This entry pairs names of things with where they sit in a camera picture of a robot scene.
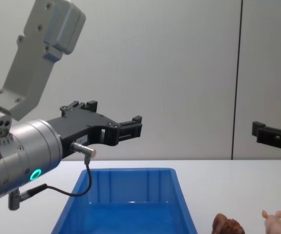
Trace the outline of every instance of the blue plastic bin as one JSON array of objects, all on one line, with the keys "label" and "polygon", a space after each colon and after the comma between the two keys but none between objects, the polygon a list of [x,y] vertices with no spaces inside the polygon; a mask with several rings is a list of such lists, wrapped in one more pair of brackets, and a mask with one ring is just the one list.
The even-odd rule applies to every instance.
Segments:
[{"label": "blue plastic bin", "polygon": [[[197,234],[173,169],[96,169],[68,199],[54,234]],[[83,171],[74,193],[88,185]]]}]

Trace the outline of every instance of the metal cylinder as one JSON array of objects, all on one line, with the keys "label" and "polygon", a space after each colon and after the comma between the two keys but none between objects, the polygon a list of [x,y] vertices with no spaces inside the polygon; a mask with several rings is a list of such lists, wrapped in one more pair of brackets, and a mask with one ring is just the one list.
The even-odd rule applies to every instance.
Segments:
[{"label": "metal cylinder", "polygon": [[61,157],[60,137],[47,122],[12,127],[0,140],[0,197],[54,169]]}]

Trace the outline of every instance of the brown toy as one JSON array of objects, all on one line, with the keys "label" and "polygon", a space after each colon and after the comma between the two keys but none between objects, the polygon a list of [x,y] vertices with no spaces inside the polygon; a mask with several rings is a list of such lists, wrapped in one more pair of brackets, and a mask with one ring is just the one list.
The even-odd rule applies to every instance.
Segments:
[{"label": "brown toy", "polygon": [[262,211],[262,216],[266,219],[266,234],[281,234],[281,211],[276,211],[275,215]]},{"label": "brown toy", "polygon": [[244,234],[244,230],[236,220],[217,214],[213,221],[212,234]]}]

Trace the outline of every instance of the black cable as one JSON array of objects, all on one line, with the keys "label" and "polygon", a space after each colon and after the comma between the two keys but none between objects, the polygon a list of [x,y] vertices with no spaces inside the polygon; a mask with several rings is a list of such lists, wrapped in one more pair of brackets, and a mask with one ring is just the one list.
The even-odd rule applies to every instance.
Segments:
[{"label": "black cable", "polygon": [[83,196],[84,194],[86,194],[92,187],[92,174],[91,174],[91,170],[88,166],[88,164],[86,165],[86,169],[87,169],[87,173],[88,173],[88,179],[89,179],[89,182],[88,182],[88,187],[86,188],[85,191],[83,191],[82,193],[80,194],[71,194],[71,193],[68,193],[68,192],[65,192],[63,190],[60,190],[58,188],[55,188],[55,187],[52,187],[52,186],[47,186],[48,189],[52,189],[52,190],[55,190],[59,193],[62,193],[62,194],[65,194],[67,196],[75,196],[75,197],[78,197],[78,196]]}]

